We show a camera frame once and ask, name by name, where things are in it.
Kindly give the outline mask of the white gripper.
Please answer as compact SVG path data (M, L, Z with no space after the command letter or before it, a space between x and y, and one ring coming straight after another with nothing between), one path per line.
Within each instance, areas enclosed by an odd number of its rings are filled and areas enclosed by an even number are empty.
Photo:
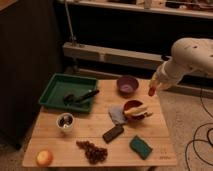
M158 91L168 90L171 86L176 84L176 81L177 78L175 76L174 68L162 64L154 72L149 82L149 89Z

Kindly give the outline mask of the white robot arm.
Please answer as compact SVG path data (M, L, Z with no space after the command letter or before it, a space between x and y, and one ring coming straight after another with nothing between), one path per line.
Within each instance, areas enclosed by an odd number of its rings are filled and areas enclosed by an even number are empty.
M171 48L171 58L154 72L149 88L165 90L196 70L213 75L213 39L181 38Z

